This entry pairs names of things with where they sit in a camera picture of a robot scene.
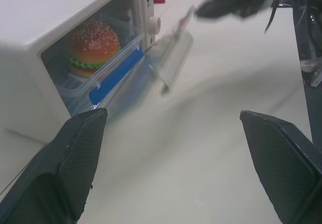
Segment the toy hamburger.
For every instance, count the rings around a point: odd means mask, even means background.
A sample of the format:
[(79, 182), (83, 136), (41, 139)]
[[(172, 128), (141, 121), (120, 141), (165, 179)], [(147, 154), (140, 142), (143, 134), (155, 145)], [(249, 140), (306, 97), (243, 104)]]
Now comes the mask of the toy hamburger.
[(119, 37), (107, 23), (87, 19), (65, 37), (70, 70), (89, 78), (120, 51)]

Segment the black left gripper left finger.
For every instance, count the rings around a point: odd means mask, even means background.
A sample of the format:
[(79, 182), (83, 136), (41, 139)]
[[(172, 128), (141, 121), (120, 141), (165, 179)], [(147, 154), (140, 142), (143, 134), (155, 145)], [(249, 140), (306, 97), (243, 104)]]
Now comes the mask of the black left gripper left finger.
[(0, 202), (0, 224), (77, 224), (92, 189), (108, 112), (67, 120)]

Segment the clear food container blue clasp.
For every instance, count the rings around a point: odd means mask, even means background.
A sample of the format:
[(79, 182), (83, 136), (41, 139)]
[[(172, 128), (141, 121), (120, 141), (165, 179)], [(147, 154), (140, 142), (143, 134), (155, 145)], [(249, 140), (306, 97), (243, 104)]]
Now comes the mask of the clear food container blue clasp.
[(92, 76), (78, 76), (69, 68), (67, 55), (59, 51), (50, 61), (48, 71), (71, 116), (95, 109), (111, 95), (144, 56), (141, 48), (143, 34), (120, 37), (121, 50)]

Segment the white toaster oven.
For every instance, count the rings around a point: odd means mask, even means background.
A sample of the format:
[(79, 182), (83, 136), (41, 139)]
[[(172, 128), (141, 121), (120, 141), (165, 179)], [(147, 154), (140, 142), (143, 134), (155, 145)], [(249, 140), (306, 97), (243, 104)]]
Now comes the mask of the white toaster oven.
[(50, 61), (66, 54), (66, 35), (87, 19), (107, 23), (119, 37), (143, 34), (154, 2), (146, 0), (0, 0), (0, 128), (48, 143), (69, 114), (49, 74)]

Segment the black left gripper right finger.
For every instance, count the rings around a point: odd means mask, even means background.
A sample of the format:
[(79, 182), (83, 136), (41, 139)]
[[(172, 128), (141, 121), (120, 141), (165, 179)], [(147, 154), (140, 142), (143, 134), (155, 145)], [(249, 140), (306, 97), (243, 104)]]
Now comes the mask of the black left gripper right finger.
[(282, 224), (322, 224), (322, 152), (292, 123), (241, 111), (252, 161)]

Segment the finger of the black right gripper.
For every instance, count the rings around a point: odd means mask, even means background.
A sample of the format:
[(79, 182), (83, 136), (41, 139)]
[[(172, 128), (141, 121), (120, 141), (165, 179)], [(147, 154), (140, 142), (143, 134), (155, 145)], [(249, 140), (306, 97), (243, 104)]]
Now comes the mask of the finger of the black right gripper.
[(198, 18), (220, 18), (230, 14), (234, 9), (234, 3), (229, 0), (209, 0), (202, 3), (196, 10)]

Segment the white oven knob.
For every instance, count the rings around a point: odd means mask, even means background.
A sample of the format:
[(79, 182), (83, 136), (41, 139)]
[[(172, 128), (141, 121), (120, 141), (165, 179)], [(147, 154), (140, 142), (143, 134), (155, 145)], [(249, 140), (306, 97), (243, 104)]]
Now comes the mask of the white oven knob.
[(161, 20), (159, 17), (150, 17), (148, 20), (148, 33), (157, 35), (160, 32)]

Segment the glass toaster oven door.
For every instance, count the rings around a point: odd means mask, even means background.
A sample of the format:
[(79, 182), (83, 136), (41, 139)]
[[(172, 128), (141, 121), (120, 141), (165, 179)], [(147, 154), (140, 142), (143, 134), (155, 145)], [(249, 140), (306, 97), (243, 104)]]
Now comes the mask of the glass toaster oven door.
[(106, 108), (110, 119), (117, 118), (132, 106), (143, 101), (155, 82), (159, 82), (159, 95), (173, 87), (186, 60), (193, 37), (186, 29), (196, 8), (187, 13), (146, 51), (134, 50), (93, 89), (92, 109)]

